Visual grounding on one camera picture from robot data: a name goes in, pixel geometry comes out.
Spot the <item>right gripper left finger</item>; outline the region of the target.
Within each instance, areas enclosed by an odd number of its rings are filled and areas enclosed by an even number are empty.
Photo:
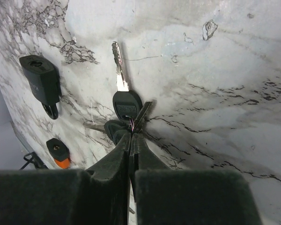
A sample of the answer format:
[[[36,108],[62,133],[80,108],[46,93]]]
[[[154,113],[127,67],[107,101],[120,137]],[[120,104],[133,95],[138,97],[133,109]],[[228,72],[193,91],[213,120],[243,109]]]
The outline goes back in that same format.
[[[0,171],[0,225],[126,225],[131,135],[87,170]]]

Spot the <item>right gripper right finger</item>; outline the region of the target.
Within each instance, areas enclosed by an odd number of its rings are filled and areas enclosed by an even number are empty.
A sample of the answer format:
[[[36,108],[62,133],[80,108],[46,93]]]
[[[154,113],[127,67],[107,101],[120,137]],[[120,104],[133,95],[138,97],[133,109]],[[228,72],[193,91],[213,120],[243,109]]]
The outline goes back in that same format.
[[[140,225],[259,225],[248,183],[226,170],[173,170],[141,134],[131,142],[134,197]]]

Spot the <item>black head key bunch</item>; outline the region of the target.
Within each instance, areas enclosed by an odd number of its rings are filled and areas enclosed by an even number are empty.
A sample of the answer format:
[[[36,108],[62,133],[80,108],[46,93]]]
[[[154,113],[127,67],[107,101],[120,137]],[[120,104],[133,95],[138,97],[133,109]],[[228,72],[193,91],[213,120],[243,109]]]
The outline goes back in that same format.
[[[118,144],[124,134],[139,133],[142,130],[144,118],[153,102],[147,101],[143,104],[140,96],[129,88],[120,45],[116,41],[112,43],[112,52],[117,74],[117,91],[113,95],[112,103],[118,119],[109,120],[103,126],[87,123],[84,125],[88,129],[107,134],[114,144]]]

